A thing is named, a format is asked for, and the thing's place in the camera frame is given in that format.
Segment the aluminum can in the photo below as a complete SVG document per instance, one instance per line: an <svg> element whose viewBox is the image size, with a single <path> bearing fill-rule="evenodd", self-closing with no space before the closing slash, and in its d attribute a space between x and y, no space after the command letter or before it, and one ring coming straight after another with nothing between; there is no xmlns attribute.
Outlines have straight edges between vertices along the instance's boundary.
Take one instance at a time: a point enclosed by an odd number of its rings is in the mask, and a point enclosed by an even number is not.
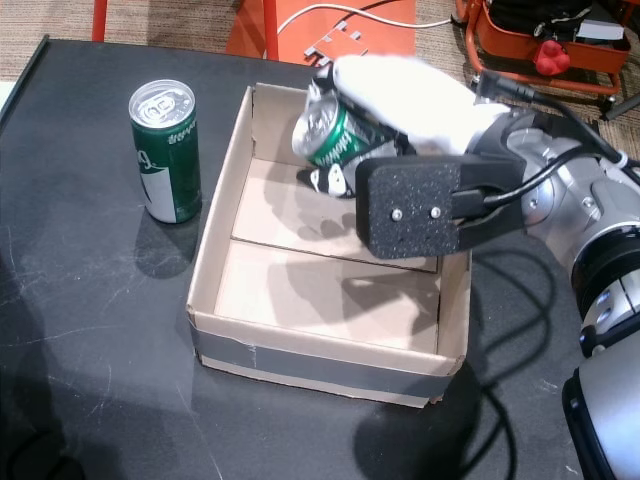
<svg viewBox="0 0 640 480"><path fill-rule="evenodd" d="M129 100L145 205L161 222L185 222L202 206L195 102L176 80L147 83Z"/></svg>
<svg viewBox="0 0 640 480"><path fill-rule="evenodd" d="M291 146L296 155L322 168L343 166L388 142L393 142L391 136L329 94L310 103L300 115Z"/></svg>

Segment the black foam pad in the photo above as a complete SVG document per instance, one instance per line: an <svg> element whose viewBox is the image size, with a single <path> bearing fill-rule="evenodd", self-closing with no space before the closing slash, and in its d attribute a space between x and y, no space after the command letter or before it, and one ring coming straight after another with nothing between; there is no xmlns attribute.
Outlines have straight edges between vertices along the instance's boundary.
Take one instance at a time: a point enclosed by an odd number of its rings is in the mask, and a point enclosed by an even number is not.
<svg viewBox="0 0 640 480"><path fill-rule="evenodd" d="M460 163L447 158L374 158L358 166L356 227L373 255L392 259L459 250L452 192L460 184ZM402 212L400 219L392 218L394 210Z"/></svg>

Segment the black table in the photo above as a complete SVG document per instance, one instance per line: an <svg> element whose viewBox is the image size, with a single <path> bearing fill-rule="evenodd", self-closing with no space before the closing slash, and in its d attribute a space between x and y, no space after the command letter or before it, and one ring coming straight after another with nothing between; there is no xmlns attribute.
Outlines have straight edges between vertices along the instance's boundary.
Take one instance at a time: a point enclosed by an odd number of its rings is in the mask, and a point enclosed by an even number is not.
<svg viewBox="0 0 640 480"><path fill-rule="evenodd" d="M0 138L0 478L581 477L560 401L580 320L565 273L520 234L474 252L468 362L436 406L196 361L186 292L242 95L256 82L305 87L311 74L49 43ZM139 187L127 104L157 78L197 97L205 205L182 226L153 221Z"/></svg>

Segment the can lid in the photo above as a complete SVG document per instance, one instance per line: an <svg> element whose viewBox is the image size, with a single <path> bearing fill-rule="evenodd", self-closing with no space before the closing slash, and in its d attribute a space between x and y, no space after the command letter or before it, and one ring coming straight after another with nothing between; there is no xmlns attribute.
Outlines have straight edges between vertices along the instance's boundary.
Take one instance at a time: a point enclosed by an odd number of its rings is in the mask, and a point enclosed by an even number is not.
<svg viewBox="0 0 640 480"><path fill-rule="evenodd" d="M141 86L129 100L131 120L148 128L162 129L179 124L193 112L196 97L177 80L155 80Z"/></svg>
<svg viewBox="0 0 640 480"><path fill-rule="evenodd" d="M291 138L291 147L296 155L310 157L320 149L336 125L338 109L335 95L327 95L302 112Z"/></svg>

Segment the cardboard box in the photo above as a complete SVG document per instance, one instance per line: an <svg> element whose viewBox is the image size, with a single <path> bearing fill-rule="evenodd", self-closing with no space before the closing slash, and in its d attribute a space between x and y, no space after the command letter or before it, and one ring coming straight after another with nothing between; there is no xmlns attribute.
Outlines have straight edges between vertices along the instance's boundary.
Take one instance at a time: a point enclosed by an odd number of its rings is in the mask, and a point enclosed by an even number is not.
<svg viewBox="0 0 640 480"><path fill-rule="evenodd" d="M354 201L296 181L304 102L247 89L189 290L196 351L247 377L422 407L464 360L470 257L374 258Z"/></svg>

